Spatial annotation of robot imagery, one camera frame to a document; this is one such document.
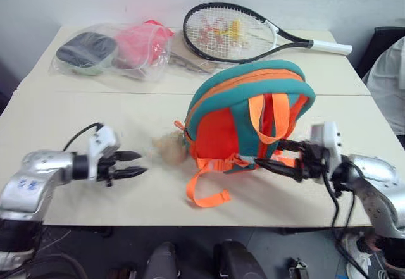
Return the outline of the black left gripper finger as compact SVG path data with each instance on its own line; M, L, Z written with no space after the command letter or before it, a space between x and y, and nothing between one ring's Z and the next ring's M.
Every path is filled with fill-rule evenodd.
M142 156L134 151L116 151L114 159L116 162L127 162L140 159Z
M121 180L126 178L133 178L141 175L147 171L147 168L140 166L130 166L124 169L114 171L112 177L114 180Z

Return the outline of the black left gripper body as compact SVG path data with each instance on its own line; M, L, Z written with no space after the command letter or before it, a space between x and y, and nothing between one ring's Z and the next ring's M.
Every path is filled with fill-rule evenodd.
M116 162L118 161L118 152L113 153L111 156L101 157L97 164L97 182L104 182L106 187L113 186L113 179L116 171Z

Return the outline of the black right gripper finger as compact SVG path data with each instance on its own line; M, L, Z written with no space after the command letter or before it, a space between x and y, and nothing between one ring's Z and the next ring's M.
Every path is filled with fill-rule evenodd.
M301 181L301 170L297 165L297 161L292 158L268 159L256 158L254 162L261 168L264 168L272 173L290 177L297 182Z
M305 141L294 141L288 139L280 139L278 141L277 150L278 151L291 151L298 152L304 149Z

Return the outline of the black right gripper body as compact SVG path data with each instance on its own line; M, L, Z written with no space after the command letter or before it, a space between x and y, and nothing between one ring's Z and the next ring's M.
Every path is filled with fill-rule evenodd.
M324 183L324 177L329 172L330 152L319 144L301 142L299 145L299 176L302 179L312 179L316 183Z

